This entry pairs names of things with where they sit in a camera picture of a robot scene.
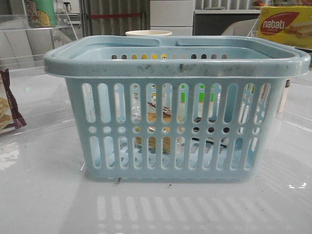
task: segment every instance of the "glossy table surface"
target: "glossy table surface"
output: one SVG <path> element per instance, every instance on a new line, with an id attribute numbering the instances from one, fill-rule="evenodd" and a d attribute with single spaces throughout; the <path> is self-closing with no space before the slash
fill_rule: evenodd
<path id="1" fill-rule="evenodd" d="M 64 79 L 12 77 L 28 125 L 0 136 L 3 234 L 307 234 L 312 227 L 312 72 L 292 80 L 247 181 L 94 180 Z"/>

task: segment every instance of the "wafer package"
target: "wafer package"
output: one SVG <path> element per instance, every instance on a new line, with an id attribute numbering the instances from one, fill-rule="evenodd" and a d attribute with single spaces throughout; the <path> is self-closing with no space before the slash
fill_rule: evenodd
<path id="1" fill-rule="evenodd" d="M 257 37 L 312 49 L 312 6 L 262 7 Z"/>
<path id="2" fill-rule="evenodd" d="M 17 102 L 10 90 L 9 70 L 0 71 L 0 135 L 25 125 L 26 122 L 19 113 Z"/>

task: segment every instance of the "basket rim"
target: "basket rim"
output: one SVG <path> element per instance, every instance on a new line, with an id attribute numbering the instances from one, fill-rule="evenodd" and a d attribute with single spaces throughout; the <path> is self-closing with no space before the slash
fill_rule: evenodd
<path id="1" fill-rule="evenodd" d="M 231 46 L 266 50 L 276 58 L 233 59 L 76 59 L 91 45 L 112 47 Z M 309 70 L 310 55 L 293 47 L 259 38 L 240 36 L 121 37 L 89 36 L 44 55 L 47 73 L 81 77 L 296 77 Z"/>

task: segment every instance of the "shopping basket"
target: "shopping basket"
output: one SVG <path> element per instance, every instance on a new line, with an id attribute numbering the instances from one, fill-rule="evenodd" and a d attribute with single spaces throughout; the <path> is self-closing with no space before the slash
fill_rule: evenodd
<path id="1" fill-rule="evenodd" d="M 98 177 L 236 180 L 255 170 L 286 79 L 310 56 L 247 37 L 91 36 L 48 52 Z"/>

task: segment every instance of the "red stripe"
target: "red stripe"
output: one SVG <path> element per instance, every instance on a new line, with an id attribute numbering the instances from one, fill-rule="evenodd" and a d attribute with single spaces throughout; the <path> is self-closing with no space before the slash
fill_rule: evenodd
<path id="1" fill-rule="evenodd" d="M 112 14 L 112 15 L 89 15 L 91 19 L 108 19 L 108 18 L 126 18 L 126 17 L 138 17 L 142 13 L 133 13 L 133 14 Z"/>

